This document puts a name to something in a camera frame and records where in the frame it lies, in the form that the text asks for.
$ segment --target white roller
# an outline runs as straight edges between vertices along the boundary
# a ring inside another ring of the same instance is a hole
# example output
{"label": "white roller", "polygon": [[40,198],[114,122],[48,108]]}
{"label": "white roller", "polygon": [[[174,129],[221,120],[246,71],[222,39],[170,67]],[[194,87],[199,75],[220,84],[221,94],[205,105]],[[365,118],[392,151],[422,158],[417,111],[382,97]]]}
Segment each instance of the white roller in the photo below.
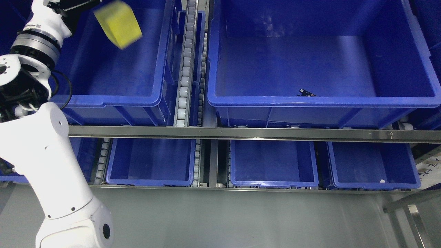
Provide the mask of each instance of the white roller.
{"label": "white roller", "polygon": [[97,171],[97,178],[102,178],[103,177],[103,171]]}
{"label": "white roller", "polygon": [[184,57],[191,57],[191,48],[184,48]]}
{"label": "white roller", "polygon": [[184,66],[190,67],[191,59],[189,57],[184,58]]}
{"label": "white roller", "polygon": [[186,39],[185,40],[185,48],[191,48],[193,45],[193,43],[191,42],[191,40]]}
{"label": "white roller", "polygon": [[182,76],[185,76],[185,77],[190,76],[190,67],[188,67],[188,66],[182,67]]}
{"label": "white roller", "polygon": [[182,97],[182,98],[186,98],[186,97],[188,97],[188,87],[181,87],[180,89],[179,89],[179,95]]}
{"label": "white roller", "polygon": [[179,98],[178,106],[180,108],[186,108],[187,107],[187,98]]}
{"label": "white roller", "polygon": [[176,121],[176,126],[177,126],[177,127],[183,127],[183,126],[185,126],[185,121],[184,121],[184,120],[177,120],[177,121]]}
{"label": "white roller", "polygon": [[185,120],[186,111],[185,109],[178,109],[178,119]]}
{"label": "white roller", "polygon": [[188,87],[189,86],[189,80],[190,80],[189,77],[181,77],[181,86]]}

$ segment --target metal frame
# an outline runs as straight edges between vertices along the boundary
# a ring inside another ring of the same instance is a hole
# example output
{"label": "metal frame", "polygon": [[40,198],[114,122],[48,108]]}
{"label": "metal frame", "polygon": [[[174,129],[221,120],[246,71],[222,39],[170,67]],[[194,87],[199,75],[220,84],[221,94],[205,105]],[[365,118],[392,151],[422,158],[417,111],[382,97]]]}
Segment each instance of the metal frame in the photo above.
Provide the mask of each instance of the metal frame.
{"label": "metal frame", "polygon": [[441,131],[366,129],[70,126],[69,136],[87,138],[441,143]]}
{"label": "metal frame", "polygon": [[441,189],[423,190],[386,204],[383,207],[383,211],[385,213],[393,213],[397,209],[403,208],[418,248],[432,248],[434,246],[430,241],[430,237],[427,234],[427,230],[424,226],[416,204],[439,196],[441,196]]}

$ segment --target metal rail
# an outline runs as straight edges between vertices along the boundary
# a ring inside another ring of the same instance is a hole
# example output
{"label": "metal rail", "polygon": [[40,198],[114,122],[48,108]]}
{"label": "metal rail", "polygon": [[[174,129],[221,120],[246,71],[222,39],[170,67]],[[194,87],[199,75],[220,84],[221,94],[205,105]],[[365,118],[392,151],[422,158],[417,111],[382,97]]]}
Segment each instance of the metal rail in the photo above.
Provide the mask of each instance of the metal rail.
{"label": "metal rail", "polygon": [[70,126],[70,137],[149,139],[249,139],[384,143],[441,143],[441,131]]}
{"label": "metal rail", "polygon": [[148,190],[215,190],[229,192],[284,192],[284,193],[312,193],[312,194],[345,194],[345,195],[410,195],[409,191],[368,191],[368,190],[322,190],[322,189],[288,189],[288,188],[217,188],[217,187],[148,187],[133,185],[89,185],[90,188],[131,188],[131,189],[148,189]]}

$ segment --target gray floor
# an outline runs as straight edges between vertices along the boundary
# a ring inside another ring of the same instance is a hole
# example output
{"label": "gray floor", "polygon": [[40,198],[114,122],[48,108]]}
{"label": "gray floor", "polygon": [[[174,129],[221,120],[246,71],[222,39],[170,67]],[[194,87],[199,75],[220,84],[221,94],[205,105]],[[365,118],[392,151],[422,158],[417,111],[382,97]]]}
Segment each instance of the gray floor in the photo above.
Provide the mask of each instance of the gray floor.
{"label": "gray floor", "polygon": [[[93,192],[112,211],[115,248],[398,247],[378,195],[113,188]],[[0,188],[0,204],[7,196]],[[33,247],[42,219],[32,189],[16,185],[0,214],[0,247]]]}

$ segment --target stainless steel bar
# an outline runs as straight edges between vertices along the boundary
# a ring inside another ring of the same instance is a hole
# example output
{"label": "stainless steel bar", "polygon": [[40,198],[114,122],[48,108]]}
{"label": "stainless steel bar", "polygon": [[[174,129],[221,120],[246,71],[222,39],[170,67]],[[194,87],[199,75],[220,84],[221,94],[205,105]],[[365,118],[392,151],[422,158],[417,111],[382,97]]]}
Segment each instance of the stainless steel bar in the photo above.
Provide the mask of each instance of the stainless steel bar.
{"label": "stainless steel bar", "polygon": [[90,188],[127,188],[127,189],[148,189],[148,190],[222,190],[232,192],[284,192],[284,193],[312,193],[312,194],[348,194],[348,195],[408,195],[404,191],[362,191],[362,190],[320,190],[320,189],[281,189],[281,188],[204,188],[204,187],[145,187],[132,185],[89,185]]}
{"label": "stainless steel bar", "polygon": [[441,196],[441,189],[437,190],[422,190],[417,193],[413,193],[397,201],[390,202],[383,206],[385,213],[393,212],[399,208],[406,208],[409,205],[425,202],[435,197]]}
{"label": "stainless steel bar", "polygon": [[441,131],[362,129],[70,126],[69,136],[98,138],[441,143]]}
{"label": "stainless steel bar", "polygon": [[218,162],[219,162],[219,141],[217,139],[214,139],[211,141],[208,187],[211,188],[217,187]]}
{"label": "stainless steel bar", "polygon": [[433,248],[430,237],[427,234],[418,212],[418,208],[414,204],[411,204],[404,209],[404,212],[406,213],[407,221],[409,221],[418,248]]}

